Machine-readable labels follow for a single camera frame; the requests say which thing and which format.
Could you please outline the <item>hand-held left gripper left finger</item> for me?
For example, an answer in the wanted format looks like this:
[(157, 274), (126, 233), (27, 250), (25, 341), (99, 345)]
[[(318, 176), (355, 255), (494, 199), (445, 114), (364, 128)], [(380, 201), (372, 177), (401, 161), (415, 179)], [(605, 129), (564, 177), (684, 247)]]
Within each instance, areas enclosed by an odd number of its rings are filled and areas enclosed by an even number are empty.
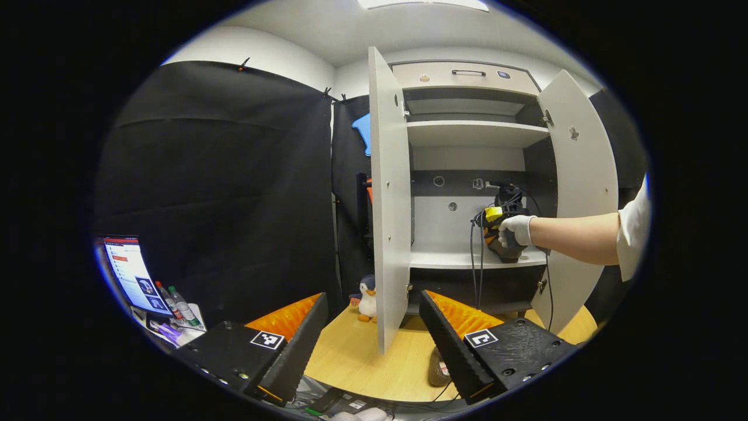
[(283, 407), (296, 397), (328, 310), (328, 296), (320, 292), (250, 323), (222, 322), (175, 357), (234, 394)]

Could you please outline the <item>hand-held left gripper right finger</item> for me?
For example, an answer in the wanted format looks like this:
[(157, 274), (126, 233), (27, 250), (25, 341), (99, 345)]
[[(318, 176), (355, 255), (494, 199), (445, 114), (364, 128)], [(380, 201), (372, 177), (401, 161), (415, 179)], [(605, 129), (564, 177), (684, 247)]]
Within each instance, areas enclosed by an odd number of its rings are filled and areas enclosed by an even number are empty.
[(578, 349), (531, 320), (503, 322), (433, 291), (420, 291), (419, 315), (467, 404), (516, 389)]

